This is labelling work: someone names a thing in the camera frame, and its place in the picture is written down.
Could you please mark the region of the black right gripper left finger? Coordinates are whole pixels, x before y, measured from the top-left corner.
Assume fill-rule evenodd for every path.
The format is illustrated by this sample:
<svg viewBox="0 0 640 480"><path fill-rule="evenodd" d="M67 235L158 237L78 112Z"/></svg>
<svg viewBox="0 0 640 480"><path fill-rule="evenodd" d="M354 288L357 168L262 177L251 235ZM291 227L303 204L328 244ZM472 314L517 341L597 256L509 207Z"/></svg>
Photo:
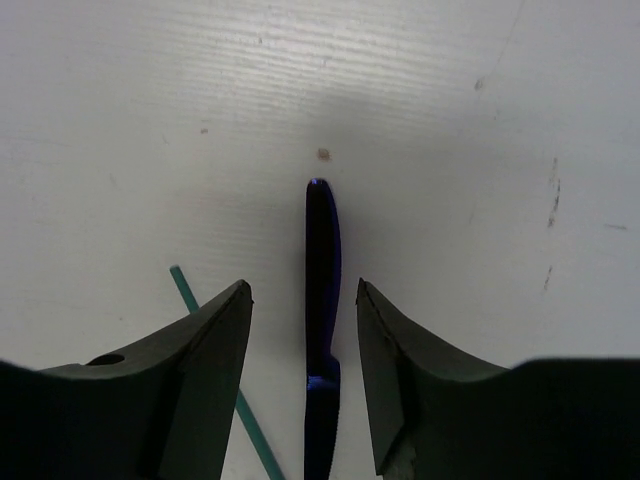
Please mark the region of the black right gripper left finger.
<svg viewBox="0 0 640 480"><path fill-rule="evenodd" d="M5 479L217 479L252 316L238 281L87 364L1 366Z"/></svg>

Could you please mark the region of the blue iridescent knife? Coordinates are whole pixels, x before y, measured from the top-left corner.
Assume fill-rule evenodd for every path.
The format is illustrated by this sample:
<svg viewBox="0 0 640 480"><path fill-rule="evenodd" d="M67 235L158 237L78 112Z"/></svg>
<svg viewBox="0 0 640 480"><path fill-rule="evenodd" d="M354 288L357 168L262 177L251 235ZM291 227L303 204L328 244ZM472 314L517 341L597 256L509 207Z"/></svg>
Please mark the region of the blue iridescent knife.
<svg viewBox="0 0 640 480"><path fill-rule="evenodd" d="M304 477L327 479L340 410L341 370L331 346L341 289L341 236L325 179L314 178L307 185L305 224Z"/></svg>

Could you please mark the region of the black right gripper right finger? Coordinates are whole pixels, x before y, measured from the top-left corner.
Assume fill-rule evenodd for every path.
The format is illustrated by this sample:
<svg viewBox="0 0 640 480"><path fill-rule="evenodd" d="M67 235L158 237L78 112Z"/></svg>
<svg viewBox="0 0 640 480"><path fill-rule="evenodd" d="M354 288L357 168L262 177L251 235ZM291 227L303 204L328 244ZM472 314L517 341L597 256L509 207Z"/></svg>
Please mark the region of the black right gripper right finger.
<svg viewBox="0 0 640 480"><path fill-rule="evenodd" d="M503 368L357 292L374 456L386 479L635 479L639 363L551 358Z"/></svg>

